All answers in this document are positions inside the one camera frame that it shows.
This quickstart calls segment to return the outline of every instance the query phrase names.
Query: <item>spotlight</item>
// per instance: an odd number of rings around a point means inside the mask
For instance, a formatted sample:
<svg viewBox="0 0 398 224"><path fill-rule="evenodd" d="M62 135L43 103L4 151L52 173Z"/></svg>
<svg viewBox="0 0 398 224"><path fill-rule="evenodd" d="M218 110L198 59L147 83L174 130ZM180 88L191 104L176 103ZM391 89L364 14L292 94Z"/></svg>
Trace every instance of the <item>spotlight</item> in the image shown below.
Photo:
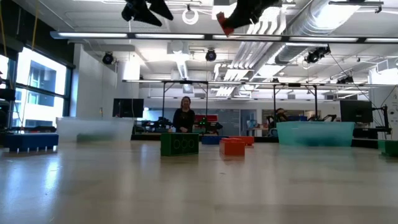
<svg viewBox="0 0 398 224"><path fill-rule="evenodd" d="M206 54L206 61L214 62L217 58L217 54L214 49L208 49Z"/></svg>
<svg viewBox="0 0 398 224"><path fill-rule="evenodd" d="M150 3L149 9L163 16L166 19L173 20L173 15L167 7L164 0L146 0ZM122 11L122 18L125 21L145 22L154 26L162 26L162 23L156 18L147 7L145 0L126 0L127 4Z"/></svg>
<svg viewBox="0 0 398 224"><path fill-rule="evenodd" d="M315 51L309 52L307 57L304 59L307 63L317 63L319 60L330 54L330 47L318 47Z"/></svg>
<svg viewBox="0 0 398 224"><path fill-rule="evenodd" d="M106 52L105 56L102 58L102 62L105 65L112 65L115 62L112 52Z"/></svg>
<svg viewBox="0 0 398 224"><path fill-rule="evenodd" d="M349 76L337 80L337 84L347 84L347 83L354 83L354 78L352 76Z"/></svg>
<svg viewBox="0 0 398 224"><path fill-rule="evenodd" d="M278 2L279 0L238 0L231 16L225 19L224 13L221 12L217 14L217 19L228 36L236 28L258 23L264 10Z"/></svg>

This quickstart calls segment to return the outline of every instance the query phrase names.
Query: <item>dark clothing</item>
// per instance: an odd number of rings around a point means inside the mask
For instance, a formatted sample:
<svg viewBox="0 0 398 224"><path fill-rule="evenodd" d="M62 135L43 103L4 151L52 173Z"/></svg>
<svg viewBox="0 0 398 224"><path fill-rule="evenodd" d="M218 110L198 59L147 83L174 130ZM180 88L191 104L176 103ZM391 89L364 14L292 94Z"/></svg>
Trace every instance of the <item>dark clothing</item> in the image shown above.
<svg viewBox="0 0 398 224"><path fill-rule="evenodd" d="M189 110L188 112L182 111L182 109L177 109L174 113L173 126L176 132L180 133L180 128L187 128L188 133L192 133L193 123L195 121L195 112Z"/></svg>

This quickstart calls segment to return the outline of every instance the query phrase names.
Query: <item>translucent plastic bin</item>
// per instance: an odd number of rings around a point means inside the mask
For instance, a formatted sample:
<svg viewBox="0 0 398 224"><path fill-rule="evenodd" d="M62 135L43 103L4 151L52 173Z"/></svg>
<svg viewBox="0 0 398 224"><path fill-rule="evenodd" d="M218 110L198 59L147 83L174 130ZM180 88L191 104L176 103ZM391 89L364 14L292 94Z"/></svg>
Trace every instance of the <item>translucent plastic bin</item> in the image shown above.
<svg viewBox="0 0 398 224"><path fill-rule="evenodd" d="M288 146L350 147L353 122L282 122L277 123L279 144Z"/></svg>
<svg viewBox="0 0 398 224"><path fill-rule="evenodd" d="M131 118L57 118L60 142L130 141L133 125Z"/></svg>

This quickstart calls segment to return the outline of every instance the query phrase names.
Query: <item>long hair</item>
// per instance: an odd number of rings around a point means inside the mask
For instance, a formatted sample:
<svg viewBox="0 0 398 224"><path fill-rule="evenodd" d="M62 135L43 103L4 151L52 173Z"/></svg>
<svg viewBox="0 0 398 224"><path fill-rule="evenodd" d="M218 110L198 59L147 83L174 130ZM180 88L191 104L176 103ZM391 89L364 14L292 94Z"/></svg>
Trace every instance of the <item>long hair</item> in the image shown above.
<svg viewBox="0 0 398 224"><path fill-rule="evenodd" d="M181 109L182 109L182 101L183 101L184 99L188 99L188 100L189 100L189 104L191 104L191 98L189 98L189 96L184 96L184 97L181 99L181 105L180 105L180 108L181 108Z"/></svg>

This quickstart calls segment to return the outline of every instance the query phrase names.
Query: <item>woman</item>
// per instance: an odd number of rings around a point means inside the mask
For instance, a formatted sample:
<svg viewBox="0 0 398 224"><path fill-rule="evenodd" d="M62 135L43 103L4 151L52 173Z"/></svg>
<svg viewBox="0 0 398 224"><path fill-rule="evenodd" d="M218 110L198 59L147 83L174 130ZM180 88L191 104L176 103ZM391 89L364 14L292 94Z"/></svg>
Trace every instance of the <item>woman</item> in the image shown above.
<svg viewBox="0 0 398 224"><path fill-rule="evenodd" d="M173 126L178 133L192 133L195 112L191 110L191 99L184 96L181 100L181 107L174 113Z"/></svg>

